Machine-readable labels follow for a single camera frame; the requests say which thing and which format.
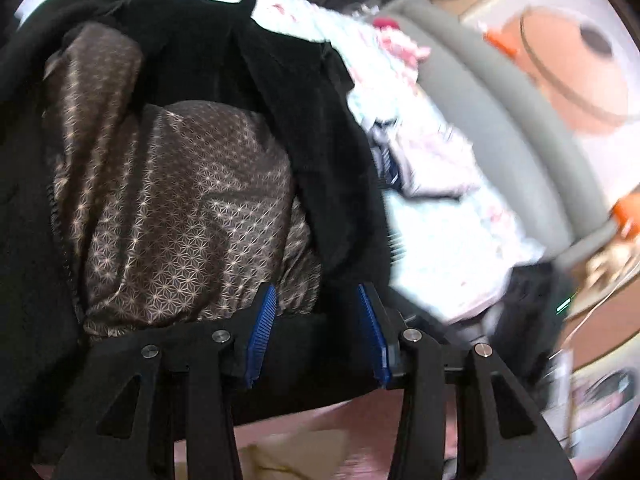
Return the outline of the folded dark striped clothes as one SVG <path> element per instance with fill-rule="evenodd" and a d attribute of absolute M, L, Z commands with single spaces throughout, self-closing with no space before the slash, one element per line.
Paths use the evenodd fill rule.
<path fill-rule="evenodd" d="M 455 126 L 378 120 L 367 131 L 382 182 L 406 197 L 459 198 L 480 187 L 472 143 Z"/>

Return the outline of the blue checkered cartoon blanket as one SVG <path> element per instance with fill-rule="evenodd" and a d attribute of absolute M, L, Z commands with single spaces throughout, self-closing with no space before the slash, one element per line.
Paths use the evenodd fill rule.
<path fill-rule="evenodd" d="M 446 322 L 541 244 L 418 85 L 404 32 L 304 0 L 48 0 L 1 52 L 6 209 L 85 331 L 393 288 Z"/>

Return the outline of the grey padded headboard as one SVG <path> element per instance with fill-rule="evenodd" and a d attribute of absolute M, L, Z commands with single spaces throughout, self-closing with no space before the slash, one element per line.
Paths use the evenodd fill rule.
<path fill-rule="evenodd" d="M 614 238 L 594 170 L 519 68 L 430 0 L 393 0 L 378 14 L 430 48 L 420 86 L 472 142 L 480 169 L 548 257 L 574 266 Z"/>

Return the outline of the black fleece jacket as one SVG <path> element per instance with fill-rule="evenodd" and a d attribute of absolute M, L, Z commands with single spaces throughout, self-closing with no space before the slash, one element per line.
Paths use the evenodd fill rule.
<path fill-rule="evenodd" d="M 1 52 L 1 463 L 216 478 L 237 424 L 374 387 L 390 246 L 352 80 L 256 0 L 47 0 Z"/>

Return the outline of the pink plush toy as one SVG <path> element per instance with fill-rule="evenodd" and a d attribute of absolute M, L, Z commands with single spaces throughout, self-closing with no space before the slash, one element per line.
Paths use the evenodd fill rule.
<path fill-rule="evenodd" d="M 392 18 L 375 18 L 372 26 L 376 29 L 381 48 L 410 70 L 417 70 L 420 63 L 426 61 L 431 54 L 429 47 L 419 46 Z"/>

